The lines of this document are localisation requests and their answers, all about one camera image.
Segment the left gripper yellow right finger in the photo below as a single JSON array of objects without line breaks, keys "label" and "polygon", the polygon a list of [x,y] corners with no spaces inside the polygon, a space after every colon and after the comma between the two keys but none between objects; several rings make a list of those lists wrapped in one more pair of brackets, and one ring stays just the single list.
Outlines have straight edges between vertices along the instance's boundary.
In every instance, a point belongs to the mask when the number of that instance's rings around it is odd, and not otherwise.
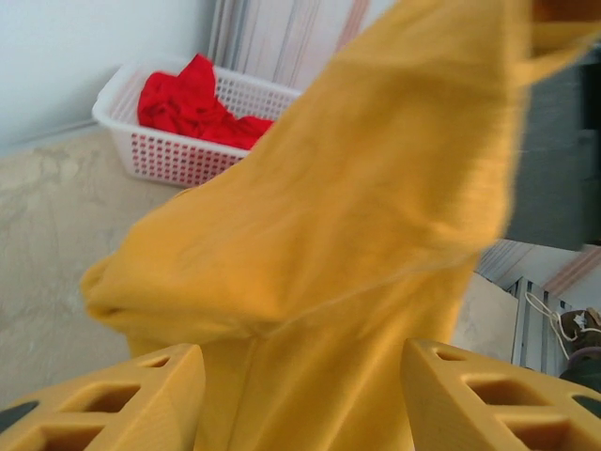
[{"label": "left gripper yellow right finger", "polygon": [[415,451],[601,451],[594,390],[422,339],[403,347]]}]

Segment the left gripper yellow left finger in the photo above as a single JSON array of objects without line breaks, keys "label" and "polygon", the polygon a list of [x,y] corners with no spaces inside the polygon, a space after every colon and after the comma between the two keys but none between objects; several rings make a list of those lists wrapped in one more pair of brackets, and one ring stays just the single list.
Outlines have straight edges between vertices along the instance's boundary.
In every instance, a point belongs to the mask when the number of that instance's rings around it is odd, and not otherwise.
[{"label": "left gripper yellow left finger", "polygon": [[0,409],[0,451],[194,451],[203,354],[180,344]]}]

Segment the yellow t-shirt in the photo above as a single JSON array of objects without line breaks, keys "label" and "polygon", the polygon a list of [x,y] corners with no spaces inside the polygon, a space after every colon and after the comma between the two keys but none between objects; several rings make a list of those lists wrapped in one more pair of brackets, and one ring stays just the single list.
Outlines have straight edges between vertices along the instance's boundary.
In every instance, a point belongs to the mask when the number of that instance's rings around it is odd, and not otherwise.
[{"label": "yellow t-shirt", "polygon": [[86,272],[88,314],[133,356],[201,348],[193,451],[409,451],[403,344],[452,336],[530,87],[599,35],[601,0],[399,0]]}]

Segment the white plastic basket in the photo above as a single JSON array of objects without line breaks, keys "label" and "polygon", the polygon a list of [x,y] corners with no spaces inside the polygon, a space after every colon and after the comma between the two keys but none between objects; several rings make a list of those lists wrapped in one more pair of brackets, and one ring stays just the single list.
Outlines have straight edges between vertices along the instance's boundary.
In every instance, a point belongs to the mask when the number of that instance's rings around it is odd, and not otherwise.
[{"label": "white plastic basket", "polygon": [[[121,66],[97,96],[92,116],[112,135],[126,172],[175,186],[201,185],[245,158],[249,152],[209,141],[143,127],[137,104],[155,71],[179,73],[181,56],[156,55]],[[298,90],[223,68],[215,69],[216,94],[235,117],[276,120],[301,94]]]}]

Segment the red cloth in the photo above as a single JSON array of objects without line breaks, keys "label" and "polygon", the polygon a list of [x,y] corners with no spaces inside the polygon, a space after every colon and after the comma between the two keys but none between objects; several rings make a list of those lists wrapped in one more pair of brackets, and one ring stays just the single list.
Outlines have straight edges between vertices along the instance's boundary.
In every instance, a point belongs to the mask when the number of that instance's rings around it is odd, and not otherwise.
[{"label": "red cloth", "polygon": [[273,124],[230,113],[217,97],[213,63],[200,54],[178,75],[156,71],[147,78],[137,118],[144,127],[244,150]]}]

